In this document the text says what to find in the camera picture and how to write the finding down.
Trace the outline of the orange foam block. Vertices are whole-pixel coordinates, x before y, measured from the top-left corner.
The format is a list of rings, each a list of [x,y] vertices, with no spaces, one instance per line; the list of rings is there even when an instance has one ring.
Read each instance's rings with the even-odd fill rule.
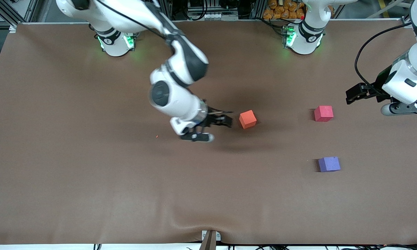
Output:
[[[247,129],[256,125],[257,118],[252,110],[248,110],[240,114],[239,121],[242,128]]]

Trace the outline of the orange packets pile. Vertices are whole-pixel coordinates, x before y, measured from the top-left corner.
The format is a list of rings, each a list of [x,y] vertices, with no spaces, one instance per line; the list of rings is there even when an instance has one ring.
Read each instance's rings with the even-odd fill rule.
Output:
[[[267,0],[263,19],[304,19],[306,8],[301,0]]]

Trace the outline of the brown table mat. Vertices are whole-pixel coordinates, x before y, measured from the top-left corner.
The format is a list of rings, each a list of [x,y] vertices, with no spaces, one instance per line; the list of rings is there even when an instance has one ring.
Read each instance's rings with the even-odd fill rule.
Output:
[[[152,33],[113,58],[87,24],[21,24],[0,54],[0,244],[417,244],[417,115],[346,104],[354,59],[397,21],[331,21],[299,56],[258,21],[179,22],[207,55],[191,86],[232,111],[183,141],[148,100]],[[316,122],[314,110],[335,117]],[[239,117],[252,110],[255,126]],[[338,157],[340,171],[318,160]]]

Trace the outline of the purple foam block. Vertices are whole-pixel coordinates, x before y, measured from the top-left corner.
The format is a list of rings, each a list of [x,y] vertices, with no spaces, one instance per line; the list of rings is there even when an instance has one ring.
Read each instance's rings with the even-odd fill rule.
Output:
[[[318,160],[320,172],[336,172],[340,171],[340,160],[338,157],[325,157]]]

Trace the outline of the red foam block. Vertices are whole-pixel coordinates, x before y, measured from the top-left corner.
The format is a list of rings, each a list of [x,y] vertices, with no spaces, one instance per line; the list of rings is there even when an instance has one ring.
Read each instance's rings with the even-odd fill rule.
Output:
[[[314,119],[316,122],[328,122],[334,117],[332,106],[318,106],[314,110]]]

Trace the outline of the white power strip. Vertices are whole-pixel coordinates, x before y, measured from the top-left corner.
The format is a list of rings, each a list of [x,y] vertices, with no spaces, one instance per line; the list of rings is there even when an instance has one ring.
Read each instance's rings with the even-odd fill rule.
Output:
[[[218,12],[210,12],[210,13],[199,13],[199,15],[191,15],[190,13],[187,14],[187,19],[190,21],[198,21],[198,20],[222,20],[223,14]]]

